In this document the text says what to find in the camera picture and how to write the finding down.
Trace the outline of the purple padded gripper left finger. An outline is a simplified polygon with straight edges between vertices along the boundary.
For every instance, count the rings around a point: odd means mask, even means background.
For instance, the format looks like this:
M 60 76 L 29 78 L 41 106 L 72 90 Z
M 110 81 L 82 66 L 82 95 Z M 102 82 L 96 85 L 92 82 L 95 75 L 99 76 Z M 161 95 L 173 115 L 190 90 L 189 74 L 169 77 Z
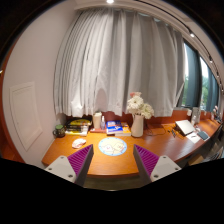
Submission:
M 68 157 L 59 156 L 46 171 L 83 186 L 93 155 L 93 145 L 88 145 Z

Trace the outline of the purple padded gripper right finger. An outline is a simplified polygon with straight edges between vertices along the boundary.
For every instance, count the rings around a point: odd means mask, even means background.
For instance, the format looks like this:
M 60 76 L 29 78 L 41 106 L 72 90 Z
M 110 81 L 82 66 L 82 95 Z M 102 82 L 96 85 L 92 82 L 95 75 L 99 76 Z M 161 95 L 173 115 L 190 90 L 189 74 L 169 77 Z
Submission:
M 180 167 L 168 156 L 157 156 L 141 146 L 134 145 L 133 154 L 140 179 L 144 184 L 157 181 L 180 170 Z

